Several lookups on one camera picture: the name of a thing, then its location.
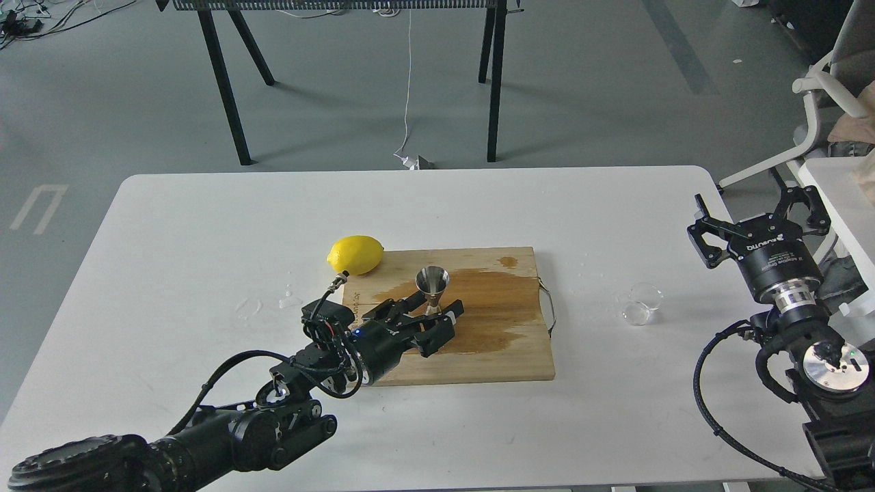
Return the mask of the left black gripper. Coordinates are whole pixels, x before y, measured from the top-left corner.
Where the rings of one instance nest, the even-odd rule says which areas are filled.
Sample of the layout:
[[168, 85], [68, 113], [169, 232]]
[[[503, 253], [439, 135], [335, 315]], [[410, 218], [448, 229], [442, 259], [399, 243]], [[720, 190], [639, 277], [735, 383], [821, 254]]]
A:
[[461, 299], [443, 312], [413, 316], [425, 294], [386, 299], [362, 315], [357, 325], [353, 309], [326, 299], [302, 308], [302, 327], [315, 355], [301, 361], [301, 372], [317, 387], [373, 385], [399, 364], [407, 350], [428, 358], [455, 336]]

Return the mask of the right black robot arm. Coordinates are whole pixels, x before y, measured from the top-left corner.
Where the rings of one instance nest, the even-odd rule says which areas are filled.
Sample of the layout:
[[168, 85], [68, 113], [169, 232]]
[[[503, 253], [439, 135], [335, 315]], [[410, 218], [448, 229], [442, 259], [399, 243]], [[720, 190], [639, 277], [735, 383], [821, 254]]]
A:
[[[809, 490], [872, 491], [874, 482], [873, 351], [857, 348], [829, 327], [829, 311], [818, 298], [820, 271], [803, 242], [824, 236], [831, 219], [813, 186], [779, 186], [771, 213], [731, 223], [710, 215], [700, 194], [697, 220], [687, 229], [707, 268], [736, 262], [753, 300], [769, 310], [718, 332], [697, 359], [692, 392], [712, 432], [741, 455]], [[766, 389], [809, 416], [803, 430], [823, 479], [794, 473], [750, 451], [718, 423], [701, 389], [704, 362], [722, 340], [741, 336], [759, 345], [754, 367]]]

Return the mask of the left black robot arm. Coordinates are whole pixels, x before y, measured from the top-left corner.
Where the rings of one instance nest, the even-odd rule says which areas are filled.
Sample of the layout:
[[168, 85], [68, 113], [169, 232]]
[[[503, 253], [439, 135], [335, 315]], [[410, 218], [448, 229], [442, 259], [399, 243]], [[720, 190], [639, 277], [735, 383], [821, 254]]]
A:
[[[455, 336], [463, 302], [415, 315], [427, 301], [416, 292], [366, 312], [359, 327], [347, 306], [321, 298], [302, 308], [310, 343], [293, 356], [247, 350], [218, 367], [178, 424], [162, 439], [135, 434], [72, 441], [30, 456], [12, 468], [15, 491], [196, 491], [231, 472], [281, 470], [331, 439], [338, 423], [312, 391], [350, 398], [396, 368], [402, 354], [438, 352]], [[204, 405], [206, 393], [240, 362], [278, 361], [254, 399]]]

